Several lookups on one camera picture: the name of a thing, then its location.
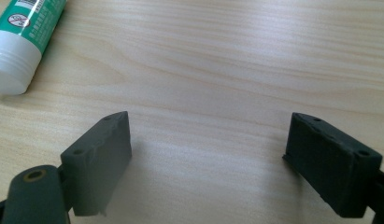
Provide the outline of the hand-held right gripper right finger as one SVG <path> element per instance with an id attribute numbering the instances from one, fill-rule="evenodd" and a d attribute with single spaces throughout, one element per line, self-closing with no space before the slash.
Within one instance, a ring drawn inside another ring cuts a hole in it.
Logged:
<path id="1" fill-rule="evenodd" d="M 341 217 L 383 217 L 383 157 L 330 123 L 292 114 L 283 159 Z"/>

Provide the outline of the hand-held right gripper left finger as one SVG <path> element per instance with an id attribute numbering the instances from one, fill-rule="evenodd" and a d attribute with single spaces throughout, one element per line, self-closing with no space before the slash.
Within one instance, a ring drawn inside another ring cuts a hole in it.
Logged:
<path id="1" fill-rule="evenodd" d="M 78 217 L 105 213 L 131 158 L 128 113 L 100 119 L 61 154 L 66 206 Z"/>

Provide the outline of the green and white tube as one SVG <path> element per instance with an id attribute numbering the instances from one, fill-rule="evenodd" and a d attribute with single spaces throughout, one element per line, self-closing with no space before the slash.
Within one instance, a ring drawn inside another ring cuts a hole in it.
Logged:
<path id="1" fill-rule="evenodd" d="M 0 16 L 0 93 L 28 89 L 67 0 L 10 0 Z"/>

